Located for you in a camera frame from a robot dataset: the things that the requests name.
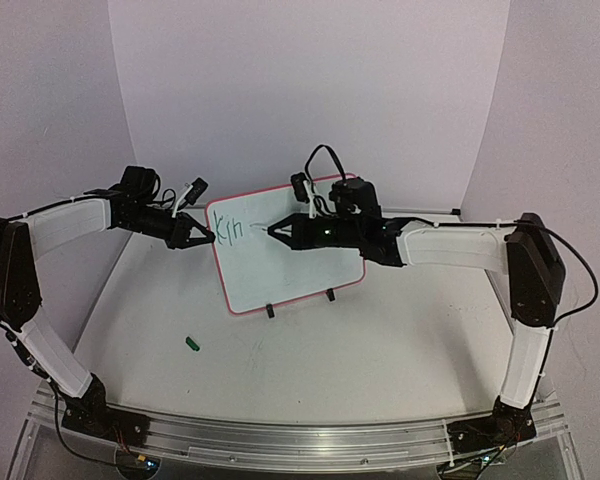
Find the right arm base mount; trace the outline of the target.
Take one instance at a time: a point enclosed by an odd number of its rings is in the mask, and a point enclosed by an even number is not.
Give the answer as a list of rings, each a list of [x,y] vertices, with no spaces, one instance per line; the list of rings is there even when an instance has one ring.
[[[530,407],[517,409],[499,400],[489,415],[455,421],[446,429],[452,449],[458,454],[513,446],[536,437]]]

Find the green marker cap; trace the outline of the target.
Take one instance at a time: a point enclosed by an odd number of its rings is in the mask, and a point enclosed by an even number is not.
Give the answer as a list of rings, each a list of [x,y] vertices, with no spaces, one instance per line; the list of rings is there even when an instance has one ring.
[[[190,337],[185,338],[186,345],[193,351],[199,351],[200,346]]]

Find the pink-framed whiteboard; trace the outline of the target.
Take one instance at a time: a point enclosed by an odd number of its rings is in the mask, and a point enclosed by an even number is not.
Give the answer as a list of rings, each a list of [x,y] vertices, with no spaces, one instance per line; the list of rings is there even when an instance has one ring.
[[[270,226],[307,213],[287,183],[210,202],[205,208],[216,235],[214,257],[230,313],[244,315],[355,285],[366,275],[355,250],[293,251],[251,224]]]

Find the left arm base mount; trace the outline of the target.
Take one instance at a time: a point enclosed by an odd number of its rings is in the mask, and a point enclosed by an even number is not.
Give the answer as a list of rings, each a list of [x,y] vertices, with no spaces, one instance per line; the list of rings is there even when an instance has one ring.
[[[95,375],[82,397],[60,392],[65,402],[62,427],[94,438],[115,441],[126,447],[142,447],[150,419],[144,414],[114,408],[106,402],[106,389]]]

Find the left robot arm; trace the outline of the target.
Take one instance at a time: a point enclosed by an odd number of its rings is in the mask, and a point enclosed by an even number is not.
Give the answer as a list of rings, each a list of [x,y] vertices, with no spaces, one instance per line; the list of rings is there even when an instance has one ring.
[[[160,186],[155,170],[128,166],[107,189],[0,217],[0,327],[30,370],[64,395],[82,398],[74,414],[94,435],[111,430],[114,413],[98,398],[84,397],[97,381],[43,317],[36,263],[65,244],[111,229],[161,240],[171,250],[213,243],[214,233],[182,209],[199,199],[207,182],[194,180],[172,201],[156,198]]]

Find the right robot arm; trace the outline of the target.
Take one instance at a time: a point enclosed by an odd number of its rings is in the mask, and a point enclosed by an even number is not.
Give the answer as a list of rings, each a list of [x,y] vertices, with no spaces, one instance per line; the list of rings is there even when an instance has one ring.
[[[355,249],[364,260],[387,267],[467,267],[499,277],[508,291],[513,332],[499,401],[517,410],[532,402],[566,277],[555,238],[538,214],[493,222],[386,217],[374,186],[359,177],[333,183],[334,208],[326,211],[307,178],[294,176],[292,186],[308,212],[292,213],[266,231],[294,251]]]

